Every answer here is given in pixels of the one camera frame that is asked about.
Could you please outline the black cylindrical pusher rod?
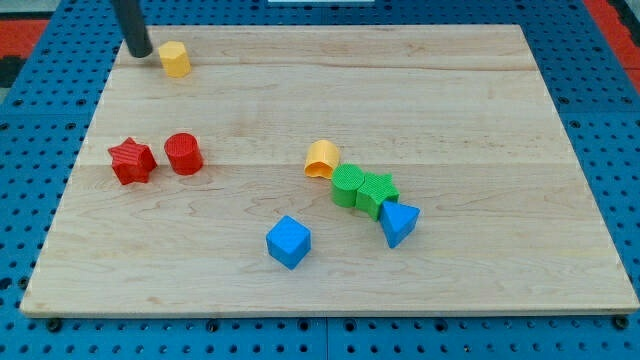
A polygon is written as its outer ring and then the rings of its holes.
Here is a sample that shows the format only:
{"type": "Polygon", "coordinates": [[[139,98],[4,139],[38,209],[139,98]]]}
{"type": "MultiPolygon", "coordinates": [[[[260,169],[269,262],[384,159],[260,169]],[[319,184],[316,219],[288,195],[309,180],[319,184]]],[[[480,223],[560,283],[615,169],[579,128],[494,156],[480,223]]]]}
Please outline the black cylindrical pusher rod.
{"type": "Polygon", "coordinates": [[[139,0],[111,0],[129,53],[134,58],[152,54],[153,46],[139,0]]]}

